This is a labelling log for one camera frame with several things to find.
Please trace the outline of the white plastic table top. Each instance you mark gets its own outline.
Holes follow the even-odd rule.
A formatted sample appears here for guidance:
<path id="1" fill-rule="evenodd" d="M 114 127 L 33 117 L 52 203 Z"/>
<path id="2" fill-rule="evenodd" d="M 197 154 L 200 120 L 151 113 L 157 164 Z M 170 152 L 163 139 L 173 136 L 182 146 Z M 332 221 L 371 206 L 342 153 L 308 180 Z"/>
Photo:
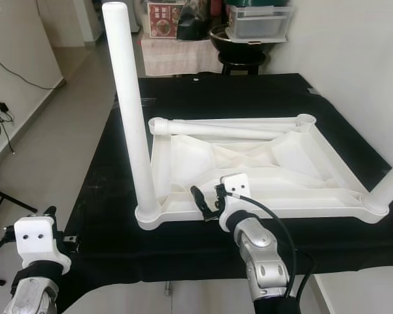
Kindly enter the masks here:
<path id="1" fill-rule="evenodd" d="M 211 137 L 211 135 L 152 135 L 150 165 L 160 215 L 137 223 L 153 230 L 163 222 L 203 220 L 191 186 L 214 207 L 214 186 L 220 178 L 246 173 L 251 206 L 261 218 L 354 217 L 375 224 L 387 215 L 372 213 L 362 203 L 370 193 L 316 127 L 311 114 L 283 118 L 176 120 L 229 128 L 283 131 L 271 140 Z"/>

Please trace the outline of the beige floor mat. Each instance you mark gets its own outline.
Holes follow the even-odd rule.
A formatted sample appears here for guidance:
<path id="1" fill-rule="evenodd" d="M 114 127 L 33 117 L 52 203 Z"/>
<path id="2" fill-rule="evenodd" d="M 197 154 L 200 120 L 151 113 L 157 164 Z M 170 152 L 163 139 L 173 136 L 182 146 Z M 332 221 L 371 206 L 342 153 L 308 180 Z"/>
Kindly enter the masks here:
<path id="1" fill-rule="evenodd" d="M 143 67 L 148 76 L 175 76 L 211 72 L 220 74 L 219 52 L 209 40 L 178 41 L 144 36 L 140 40 Z"/>

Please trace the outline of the dark bag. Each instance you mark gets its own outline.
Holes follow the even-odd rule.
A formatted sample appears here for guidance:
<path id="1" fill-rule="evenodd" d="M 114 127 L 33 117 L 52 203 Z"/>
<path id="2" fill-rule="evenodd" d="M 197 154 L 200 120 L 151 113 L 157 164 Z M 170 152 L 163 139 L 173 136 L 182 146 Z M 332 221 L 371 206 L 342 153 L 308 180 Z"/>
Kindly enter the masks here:
<path id="1" fill-rule="evenodd" d="M 211 1 L 185 0 L 177 25 L 177 40 L 206 40 L 211 29 Z"/>

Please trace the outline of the dark green plastic container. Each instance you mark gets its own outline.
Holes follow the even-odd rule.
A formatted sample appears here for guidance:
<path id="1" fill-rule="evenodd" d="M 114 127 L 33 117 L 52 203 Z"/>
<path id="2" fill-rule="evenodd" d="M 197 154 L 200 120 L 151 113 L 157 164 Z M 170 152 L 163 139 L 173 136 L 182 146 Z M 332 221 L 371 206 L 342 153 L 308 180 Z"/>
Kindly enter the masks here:
<path id="1" fill-rule="evenodd" d="M 224 0 L 224 3 L 235 8 L 265 8 L 265 7 L 286 7 L 291 0 Z"/>

